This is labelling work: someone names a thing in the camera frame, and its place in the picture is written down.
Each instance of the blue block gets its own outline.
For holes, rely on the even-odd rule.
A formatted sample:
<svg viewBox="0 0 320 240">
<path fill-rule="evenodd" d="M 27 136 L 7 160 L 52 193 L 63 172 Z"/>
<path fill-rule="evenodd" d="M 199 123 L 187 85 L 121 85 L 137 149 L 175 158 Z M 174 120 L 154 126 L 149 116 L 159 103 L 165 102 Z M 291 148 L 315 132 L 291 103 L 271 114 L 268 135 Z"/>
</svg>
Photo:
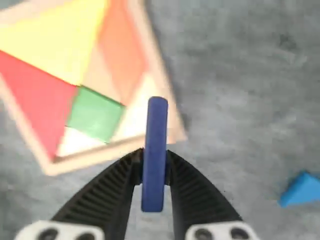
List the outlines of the blue block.
<svg viewBox="0 0 320 240">
<path fill-rule="evenodd" d="M 148 116 L 142 170 L 141 210 L 158 213 L 163 210 L 167 160 L 168 101 L 152 97 Z"/>
<path fill-rule="evenodd" d="M 320 180 L 310 173 L 302 172 L 282 194 L 279 204 L 285 208 L 320 200 Z"/>
</svg>

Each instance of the tangram puzzle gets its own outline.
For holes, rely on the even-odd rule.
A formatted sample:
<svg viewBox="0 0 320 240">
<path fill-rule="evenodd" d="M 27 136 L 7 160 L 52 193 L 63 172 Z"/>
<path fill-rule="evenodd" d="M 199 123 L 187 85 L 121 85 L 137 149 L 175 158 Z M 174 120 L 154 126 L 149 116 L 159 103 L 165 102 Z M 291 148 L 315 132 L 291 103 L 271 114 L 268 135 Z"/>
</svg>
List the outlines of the tangram puzzle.
<svg viewBox="0 0 320 240">
<path fill-rule="evenodd" d="M 144 146 L 152 96 L 185 139 L 141 0 L 29 0 L 0 12 L 0 94 L 44 172 Z"/>
</svg>

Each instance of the gray carpet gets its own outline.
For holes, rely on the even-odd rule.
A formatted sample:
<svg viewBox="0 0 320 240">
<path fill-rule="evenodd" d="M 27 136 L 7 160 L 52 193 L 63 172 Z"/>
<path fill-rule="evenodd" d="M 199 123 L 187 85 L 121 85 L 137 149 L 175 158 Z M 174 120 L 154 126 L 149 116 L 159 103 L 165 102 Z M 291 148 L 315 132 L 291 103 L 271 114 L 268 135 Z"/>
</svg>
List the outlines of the gray carpet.
<svg viewBox="0 0 320 240">
<path fill-rule="evenodd" d="M 171 150 L 262 239 L 319 239 L 320 203 L 281 209 L 277 200 L 300 170 L 320 172 L 320 1 L 147 2 L 189 137 Z M 0 107 L 0 239 L 10 240 L 110 163 L 44 176 Z M 163 213 L 147 215 L 136 190 L 128 240 L 173 239 L 166 191 Z"/>
</svg>

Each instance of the yellow triangle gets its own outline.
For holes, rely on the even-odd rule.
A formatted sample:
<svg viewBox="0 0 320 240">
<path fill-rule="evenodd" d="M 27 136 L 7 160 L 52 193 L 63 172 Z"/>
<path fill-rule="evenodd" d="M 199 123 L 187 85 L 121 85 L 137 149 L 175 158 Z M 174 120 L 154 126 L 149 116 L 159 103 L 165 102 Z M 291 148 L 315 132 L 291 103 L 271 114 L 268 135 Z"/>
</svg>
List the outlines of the yellow triangle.
<svg viewBox="0 0 320 240">
<path fill-rule="evenodd" d="M 73 0 L 0 28 L 0 50 L 80 85 L 108 0 Z"/>
</svg>

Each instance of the wooden frame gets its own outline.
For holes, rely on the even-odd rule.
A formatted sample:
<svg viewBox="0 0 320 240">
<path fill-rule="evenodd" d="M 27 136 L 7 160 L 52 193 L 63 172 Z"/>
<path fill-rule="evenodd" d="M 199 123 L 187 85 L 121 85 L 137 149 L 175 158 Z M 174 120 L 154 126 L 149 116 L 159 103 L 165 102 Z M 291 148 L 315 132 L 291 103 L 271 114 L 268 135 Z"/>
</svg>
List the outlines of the wooden frame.
<svg viewBox="0 0 320 240">
<path fill-rule="evenodd" d="M 27 17 L 37 13 L 40 9 L 53 7 L 65 0 L 44 3 L 42 0 L 31 0 L 16 5 L 0 12 L 0 27 L 19 20 L 17 16 Z M 137 27 L 142 41 L 143 50 L 149 62 L 150 73 L 161 96 L 169 102 L 168 143 L 172 144 L 186 139 L 181 116 L 178 112 L 174 95 L 166 74 L 162 58 L 154 37 L 151 24 L 144 6 L 143 0 L 128 0 L 128 8 Z M 22 137 L 26 141 L 36 159 L 39 161 L 44 173 L 50 176 L 89 167 L 108 160 L 114 160 L 126 155 L 145 144 L 145 136 L 139 135 L 132 138 L 112 142 L 108 145 L 75 153 L 65 157 L 56 157 L 54 161 L 49 159 L 46 151 L 32 129 L 28 119 L 16 104 L 15 97 L 7 87 L 0 75 L 0 95 L 11 118 L 16 122 Z"/>
</svg>

